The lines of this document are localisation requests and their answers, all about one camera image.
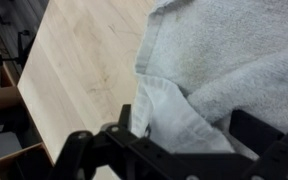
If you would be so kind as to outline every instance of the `wood grain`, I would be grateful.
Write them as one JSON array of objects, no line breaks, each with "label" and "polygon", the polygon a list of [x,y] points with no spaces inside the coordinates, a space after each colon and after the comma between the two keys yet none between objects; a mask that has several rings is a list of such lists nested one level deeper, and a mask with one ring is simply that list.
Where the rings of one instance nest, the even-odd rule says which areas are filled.
[{"label": "wood grain", "polygon": [[67,136],[98,133],[132,103],[154,0],[50,0],[19,90],[55,161]]}]

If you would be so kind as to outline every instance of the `towel fold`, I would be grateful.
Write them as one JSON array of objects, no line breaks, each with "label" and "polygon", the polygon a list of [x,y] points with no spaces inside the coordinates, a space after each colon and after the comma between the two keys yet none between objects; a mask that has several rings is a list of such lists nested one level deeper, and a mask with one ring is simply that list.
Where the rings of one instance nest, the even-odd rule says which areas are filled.
[{"label": "towel fold", "polygon": [[288,0],[157,1],[135,70],[137,136],[149,127],[170,152],[254,157],[227,133],[230,113],[288,132]]}]

